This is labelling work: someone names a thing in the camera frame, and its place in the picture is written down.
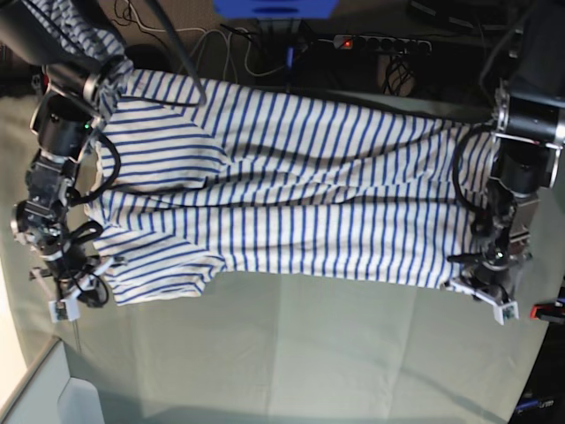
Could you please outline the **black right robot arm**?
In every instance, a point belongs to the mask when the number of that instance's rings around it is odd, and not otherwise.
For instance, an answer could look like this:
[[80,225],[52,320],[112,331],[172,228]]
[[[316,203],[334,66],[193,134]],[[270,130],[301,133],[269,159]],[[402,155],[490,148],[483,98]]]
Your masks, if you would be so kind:
[[[124,258],[87,255],[84,245],[99,238],[103,227],[95,221],[70,230],[71,208],[98,200],[116,181],[121,158],[104,134],[116,104],[128,97],[122,92],[130,74],[122,53],[104,53],[94,38],[90,49],[79,46],[46,7],[33,1],[1,3],[1,40],[19,57],[42,68],[47,87],[31,119],[38,150],[26,172],[28,197],[13,210],[15,239],[38,253],[45,266],[34,268],[30,278],[43,284],[50,277],[55,298],[49,302],[54,322],[74,321],[79,304],[103,307],[109,289],[103,274]],[[90,193],[76,188],[80,163],[95,144],[110,152],[113,169]]]

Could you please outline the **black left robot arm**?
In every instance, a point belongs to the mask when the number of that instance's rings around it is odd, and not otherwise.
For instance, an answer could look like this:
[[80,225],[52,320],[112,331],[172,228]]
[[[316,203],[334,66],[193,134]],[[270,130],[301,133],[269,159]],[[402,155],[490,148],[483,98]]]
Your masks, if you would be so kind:
[[[518,274],[531,257],[529,226],[540,188],[556,180],[564,149],[564,3],[532,1],[494,44],[478,77],[483,86],[500,53],[511,64],[494,92],[490,122],[469,130],[454,150],[451,179],[457,202],[474,215],[476,253],[448,257],[462,265],[455,288],[499,310],[516,308]],[[493,137],[486,205],[463,194],[460,165],[471,138]]]

